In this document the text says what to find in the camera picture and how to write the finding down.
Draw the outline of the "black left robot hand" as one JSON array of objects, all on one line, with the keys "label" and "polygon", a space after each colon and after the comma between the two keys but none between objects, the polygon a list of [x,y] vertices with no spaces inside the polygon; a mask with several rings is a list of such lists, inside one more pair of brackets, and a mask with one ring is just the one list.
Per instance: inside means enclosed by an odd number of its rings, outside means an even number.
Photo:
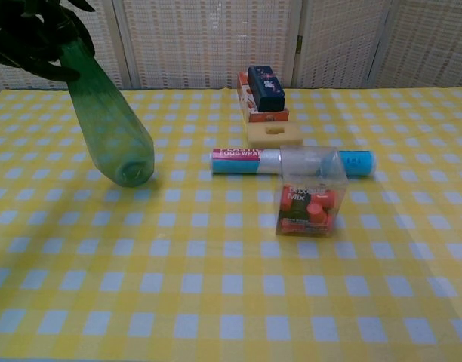
[{"label": "black left robot hand", "polygon": [[59,1],[0,1],[0,64],[50,81],[76,81],[78,71],[54,63],[63,46],[77,40],[95,55],[86,26]]}]

